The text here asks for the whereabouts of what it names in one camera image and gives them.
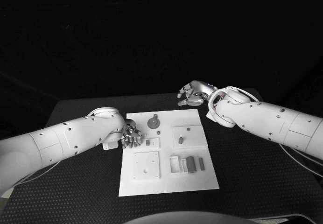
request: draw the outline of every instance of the textured table surface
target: textured table surface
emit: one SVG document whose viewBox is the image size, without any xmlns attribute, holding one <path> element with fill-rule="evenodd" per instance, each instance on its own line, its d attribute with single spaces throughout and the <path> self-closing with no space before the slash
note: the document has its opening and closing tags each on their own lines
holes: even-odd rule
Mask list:
<svg viewBox="0 0 323 224">
<path fill-rule="evenodd" d="M 254 89 L 245 90 L 260 98 Z M 301 214 L 323 223 L 323 190 L 278 144 L 239 127 L 226 128 L 212 122 L 205 117 L 206 103 L 179 107 L 176 95 L 64 100 L 46 126 L 87 116 L 98 107 L 118 108 L 123 117 L 127 113 L 198 108 L 221 189 L 118 197 L 121 144 L 108 151 L 98 145 L 15 188 L 0 223 L 120 224 L 180 210 L 212 211 L 244 218 Z"/>
</svg>

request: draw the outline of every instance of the table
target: table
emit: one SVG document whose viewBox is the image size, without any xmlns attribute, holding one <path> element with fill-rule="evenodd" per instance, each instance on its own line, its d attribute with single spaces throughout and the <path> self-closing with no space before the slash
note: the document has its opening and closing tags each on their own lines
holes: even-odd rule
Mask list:
<svg viewBox="0 0 323 224">
<path fill-rule="evenodd" d="M 261 99 L 255 89 L 245 90 Z M 98 145 L 15 188 L 2 223 L 120 224 L 182 210 L 212 211 L 248 219 L 301 214 L 323 223 L 323 190 L 313 174 L 277 143 L 239 127 L 226 128 L 212 122 L 205 117 L 206 103 L 179 107 L 176 95 L 64 100 L 46 126 L 87 116 L 95 108 L 107 106 L 118 108 L 124 118 L 127 113 L 198 108 L 221 189 L 118 197 L 121 144 L 108 151 Z M 299 154 L 290 153 L 301 161 Z"/>
</svg>

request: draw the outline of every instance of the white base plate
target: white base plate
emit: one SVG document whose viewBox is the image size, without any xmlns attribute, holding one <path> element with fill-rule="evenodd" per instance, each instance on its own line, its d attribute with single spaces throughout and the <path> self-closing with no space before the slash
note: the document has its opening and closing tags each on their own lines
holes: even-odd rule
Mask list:
<svg viewBox="0 0 323 224">
<path fill-rule="evenodd" d="M 147 121 L 154 114 L 159 116 L 160 126 L 157 129 L 150 129 Z M 146 139 L 160 139 L 160 147 L 156 149 L 156 146 L 144 146 L 141 149 L 136 147 L 123 150 L 120 196 L 219 189 L 208 144 L 205 147 L 175 149 L 172 128 L 202 125 L 198 109 L 130 113 L 127 114 L 127 118 L 136 121 L 137 128 Z M 144 152 L 159 152 L 160 178 L 136 181 L 131 176 L 133 158 L 134 154 Z M 185 174 L 180 162 L 180 174 L 172 175 L 172 156 L 177 156 L 179 160 L 193 156 L 196 161 L 196 173 Z M 203 158 L 205 171 L 201 171 L 198 162 L 201 157 Z"/>
</svg>

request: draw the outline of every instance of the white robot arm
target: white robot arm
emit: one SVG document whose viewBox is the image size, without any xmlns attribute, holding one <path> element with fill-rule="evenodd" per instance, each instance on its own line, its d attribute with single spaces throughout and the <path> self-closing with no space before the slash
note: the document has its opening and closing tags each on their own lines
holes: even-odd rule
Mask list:
<svg viewBox="0 0 323 224">
<path fill-rule="evenodd" d="M 209 101 L 206 117 L 225 127 L 239 126 L 242 130 L 274 141 L 323 160 L 323 119 L 296 110 L 258 102 L 228 86 L 218 89 L 202 81 L 192 81 L 179 91 L 186 94 L 179 105 L 198 106 Z"/>
<path fill-rule="evenodd" d="M 113 107 L 92 113 L 94 116 L 0 141 L 0 196 L 27 175 L 98 144 L 102 143 L 104 150 L 113 149 L 121 139 L 123 148 L 140 146 L 141 134 L 134 121 L 124 120 Z"/>
</svg>

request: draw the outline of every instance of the black curtain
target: black curtain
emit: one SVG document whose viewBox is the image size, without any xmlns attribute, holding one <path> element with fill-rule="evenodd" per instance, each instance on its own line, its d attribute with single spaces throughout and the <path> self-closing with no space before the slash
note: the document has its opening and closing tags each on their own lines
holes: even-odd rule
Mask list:
<svg viewBox="0 0 323 224">
<path fill-rule="evenodd" d="M 177 92 L 192 80 L 323 115 L 320 14 L 255 7 L 2 5 L 2 137 L 43 128 L 59 100 Z"/>
</svg>

